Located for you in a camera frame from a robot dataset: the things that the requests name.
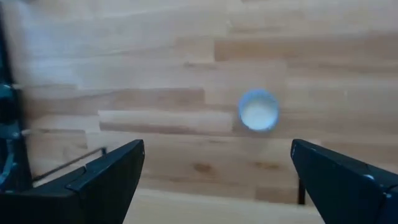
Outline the black table frame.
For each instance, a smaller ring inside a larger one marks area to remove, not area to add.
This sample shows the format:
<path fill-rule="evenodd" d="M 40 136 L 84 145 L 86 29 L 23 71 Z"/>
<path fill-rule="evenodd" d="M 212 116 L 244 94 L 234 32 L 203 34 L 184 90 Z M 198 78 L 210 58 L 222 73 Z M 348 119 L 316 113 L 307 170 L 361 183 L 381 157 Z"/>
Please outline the black table frame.
<path fill-rule="evenodd" d="M 3 8 L 0 2 L 0 84 L 11 86 L 13 83 L 14 79 L 12 77 L 12 68 L 9 60 Z"/>

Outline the raised wooden shelf black legs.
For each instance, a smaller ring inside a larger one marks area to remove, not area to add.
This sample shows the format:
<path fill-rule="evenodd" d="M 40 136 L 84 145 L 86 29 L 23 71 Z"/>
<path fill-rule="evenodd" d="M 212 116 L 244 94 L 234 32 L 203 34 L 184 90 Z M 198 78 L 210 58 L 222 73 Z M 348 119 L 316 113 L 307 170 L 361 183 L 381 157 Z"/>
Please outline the raised wooden shelf black legs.
<path fill-rule="evenodd" d="M 288 144 L 146 146 L 124 224 L 324 224 L 298 189 Z"/>

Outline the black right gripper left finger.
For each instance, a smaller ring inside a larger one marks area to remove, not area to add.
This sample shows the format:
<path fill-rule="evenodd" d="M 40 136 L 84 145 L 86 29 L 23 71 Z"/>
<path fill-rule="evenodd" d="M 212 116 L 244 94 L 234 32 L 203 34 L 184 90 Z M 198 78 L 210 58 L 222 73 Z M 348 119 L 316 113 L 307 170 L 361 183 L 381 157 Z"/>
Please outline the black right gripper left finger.
<path fill-rule="evenodd" d="M 144 158 L 136 139 L 33 189 L 0 193 L 0 224 L 123 224 Z"/>

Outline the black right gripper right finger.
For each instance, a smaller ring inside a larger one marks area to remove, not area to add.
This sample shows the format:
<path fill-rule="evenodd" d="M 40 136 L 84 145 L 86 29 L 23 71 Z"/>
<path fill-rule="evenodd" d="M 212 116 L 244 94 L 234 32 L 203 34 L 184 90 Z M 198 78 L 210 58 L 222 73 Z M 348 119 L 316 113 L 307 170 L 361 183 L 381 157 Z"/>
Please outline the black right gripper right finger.
<path fill-rule="evenodd" d="M 325 224 L 398 224 L 398 174 L 303 139 L 290 156 L 299 203 L 309 195 Z"/>

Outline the light blue patterned candle tin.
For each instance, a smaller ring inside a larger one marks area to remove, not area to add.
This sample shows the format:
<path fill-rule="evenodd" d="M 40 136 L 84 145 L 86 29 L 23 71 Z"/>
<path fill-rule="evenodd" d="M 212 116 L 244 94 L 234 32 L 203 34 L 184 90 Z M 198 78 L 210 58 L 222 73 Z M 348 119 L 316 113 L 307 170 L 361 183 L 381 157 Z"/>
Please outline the light blue patterned candle tin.
<path fill-rule="evenodd" d="M 279 120 L 279 102 L 265 89 L 245 92 L 239 99 L 238 116 L 251 131 L 266 133 L 273 130 Z"/>

